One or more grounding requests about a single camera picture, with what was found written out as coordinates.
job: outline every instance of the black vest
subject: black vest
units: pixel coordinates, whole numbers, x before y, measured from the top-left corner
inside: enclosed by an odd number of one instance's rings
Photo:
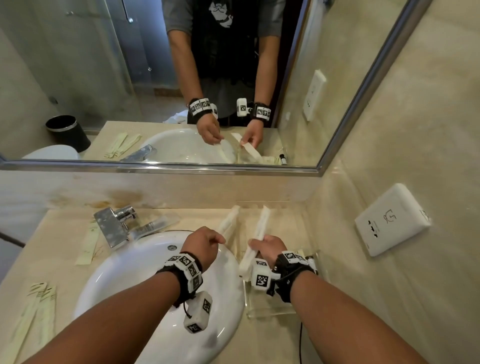
[[[230,1],[231,5],[228,0],[193,2],[192,53],[198,75],[214,80],[230,79],[232,84],[243,81],[254,87],[258,68],[259,0]],[[220,3],[226,3],[226,14],[225,8],[217,6]],[[214,17],[214,12],[218,12],[220,20]]]

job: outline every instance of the toilet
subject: toilet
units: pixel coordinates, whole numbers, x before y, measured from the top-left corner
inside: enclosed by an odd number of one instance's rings
[[[71,146],[46,146],[27,154],[22,159],[80,159],[80,155]]]

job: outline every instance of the hand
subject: hand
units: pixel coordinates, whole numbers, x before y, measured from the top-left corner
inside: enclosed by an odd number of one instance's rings
[[[218,144],[224,139],[220,134],[220,124],[212,113],[205,114],[200,118],[197,122],[197,130],[207,144]]]
[[[247,125],[247,130],[240,141],[240,145],[250,143],[255,149],[264,139],[264,123],[258,119],[251,120]]]
[[[181,253],[195,254],[205,272],[215,260],[219,244],[225,244],[225,238],[215,230],[202,226],[187,237]]]
[[[263,240],[251,239],[248,245],[253,250],[258,250],[272,269],[275,266],[278,255],[287,250],[283,241],[279,237],[272,235],[265,235]]]

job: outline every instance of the white sink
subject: white sink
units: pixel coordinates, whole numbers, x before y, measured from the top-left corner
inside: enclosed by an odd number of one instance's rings
[[[220,145],[205,143],[196,130],[175,129],[147,139],[140,148],[150,144],[157,153],[148,162],[162,163],[236,163],[237,155],[232,145],[222,140]]]
[[[103,299],[154,275],[167,259],[180,251],[189,234],[189,231],[161,232],[113,252],[88,280],[73,318]],[[245,303],[237,260],[220,245],[215,262],[203,277],[199,291],[207,291],[213,299],[206,330],[189,333],[183,327],[183,307],[172,307],[140,354],[137,364],[206,364],[226,346],[237,329]]]

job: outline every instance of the black trash can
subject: black trash can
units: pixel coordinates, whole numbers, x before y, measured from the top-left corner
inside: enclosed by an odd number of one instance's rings
[[[78,153],[90,146],[90,140],[74,116],[56,116],[47,121],[45,126],[57,143],[71,146]]]

